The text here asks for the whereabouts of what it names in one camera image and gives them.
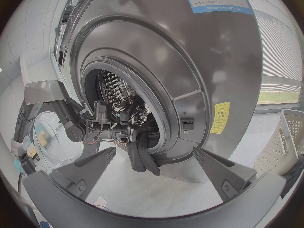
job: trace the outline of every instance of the cable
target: cable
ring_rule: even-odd
[[[21,179],[22,179],[22,176],[23,176],[23,174],[22,173],[20,173],[19,174],[19,178],[18,178],[18,189],[17,189],[17,191],[18,191],[18,193],[21,195]]]
[[[21,112],[21,109],[19,110],[19,114],[20,114],[22,120],[23,120],[25,123],[32,122],[32,121],[34,121],[34,120],[36,119],[36,117],[34,117],[34,118],[30,119],[30,120],[26,120],[25,117],[23,116],[23,113]]]
[[[90,143],[88,143],[88,142],[86,142],[86,141],[83,141],[83,140],[81,140],[81,142],[83,142],[83,143],[85,143],[85,144],[95,144],[97,141],[98,141],[98,139],[100,138],[100,136],[101,136],[101,134],[102,134],[102,128],[103,128],[103,117],[101,117],[101,130],[100,130],[100,133],[99,133],[99,135],[97,136],[97,139],[95,140],[95,141],[93,141],[93,142],[90,142]]]
[[[98,207],[98,206],[99,206],[99,207],[103,207],[104,209],[107,209],[108,211],[112,212],[110,209],[108,209],[107,207],[104,207],[104,206],[102,206],[102,205],[95,204],[94,206],[95,206],[95,207]]]
[[[126,135],[126,137],[127,137],[127,139],[128,139],[128,141],[127,142],[119,142],[119,141],[108,141],[108,140],[102,140],[102,142],[115,142],[115,143],[123,143],[123,144],[127,144],[127,143],[129,143],[129,141],[130,141],[130,139],[129,139],[129,137],[128,137],[128,135]]]
[[[100,132],[100,131],[101,131],[101,130],[99,130],[99,129],[94,129],[94,128],[91,128],[91,127],[87,126],[87,125],[84,123],[83,119],[81,119],[81,120],[82,120],[82,123],[83,123],[87,128],[92,129],[92,130],[97,131],[97,132]]]

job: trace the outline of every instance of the wire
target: wire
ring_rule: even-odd
[[[19,174],[19,178],[18,178],[18,189],[17,189],[17,191],[18,191],[18,193],[21,195],[21,179],[22,179],[22,176],[23,176],[23,174],[22,173],[20,173]]]
[[[23,120],[25,123],[32,122],[32,121],[34,121],[34,120],[36,119],[36,117],[34,117],[34,118],[30,119],[30,120],[26,120],[25,117],[23,116],[23,113],[21,112],[21,108],[20,108],[20,110],[19,110],[19,114],[20,114],[22,120]]]
[[[101,130],[99,130],[99,129],[94,129],[94,128],[91,128],[91,127],[87,126],[87,125],[84,123],[83,119],[81,119],[81,120],[82,120],[82,123],[83,123],[87,128],[92,129],[92,130],[97,131],[97,132],[100,132],[100,131],[101,131]]]
[[[86,143],[86,144],[95,144],[98,141],[98,139],[100,138],[101,134],[102,134],[102,128],[103,128],[103,117],[101,117],[101,128],[100,128],[101,130],[100,130],[99,135],[97,136],[97,139],[93,142],[90,142],[90,143],[88,143],[86,141],[83,141],[83,140],[81,140],[81,142]]]
[[[110,210],[110,209],[108,209],[107,207],[104,207],[104,206],[99,205],[99,204],[95,204],[94,206],[95,206],[95,207],[98,207],[98,206],[99,206],[99,207],[103,207],[104,209],[107,209],[108,211],[111,211],[111,210]]]

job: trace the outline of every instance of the grass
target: grass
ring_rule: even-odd
[[[300,93],[297,92],[278,92],[278,91],[261,91],[258,104],[278,104],[278,103],[295,103],[299,100]]]

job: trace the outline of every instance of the yellow warning label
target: yellow warning label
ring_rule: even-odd
[[[229,109],[230,102],[224,102],[214,106],[214,121],[210,133],[222,133],[228,120]]]

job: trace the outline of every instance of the stainless steel drum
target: stainless steel drum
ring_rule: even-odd
[[[90,111],[95,100],[111,101],[113,114],[135,103],[135,125],[152,112],[158,141],[148,151],[159,165],[190,159],[194,146],[229,158],[261,84],[260,33],[247,6],[200,13],[191,0],[80,0],[59,64]]]

